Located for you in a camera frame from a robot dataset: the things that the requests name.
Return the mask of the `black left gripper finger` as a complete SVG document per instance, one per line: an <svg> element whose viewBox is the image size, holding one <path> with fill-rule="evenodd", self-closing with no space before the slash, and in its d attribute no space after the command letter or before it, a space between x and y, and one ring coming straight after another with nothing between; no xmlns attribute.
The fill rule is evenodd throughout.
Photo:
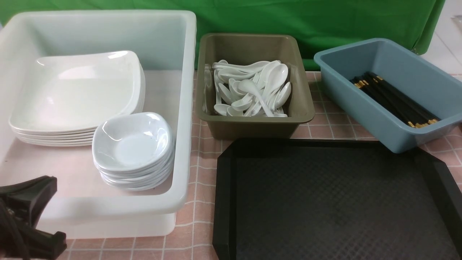
<svg viewBox="0 0 462 260"><path fill-rule="evenodd" d="M25 229L22 239L23 260L56 260L67 249L67 235L60 231L51 234L38 229Z"/></svg>
<svg viewBox="0 0 462 260"><path fill-rule="evenodd" d="M15 217L35 228L42 212L57 192L57 178L41 176L0 187L0 197Z"/></svg>

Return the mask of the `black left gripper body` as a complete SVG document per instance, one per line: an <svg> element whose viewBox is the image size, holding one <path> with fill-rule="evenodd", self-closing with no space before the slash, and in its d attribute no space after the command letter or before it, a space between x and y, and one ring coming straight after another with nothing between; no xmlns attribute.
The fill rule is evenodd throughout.
<svg viewBox="0 0 462 260"><path fill-rule="evenodd" d="M34 255L34 230L10 213L1 200L1 257L32 260Z"/></svg>

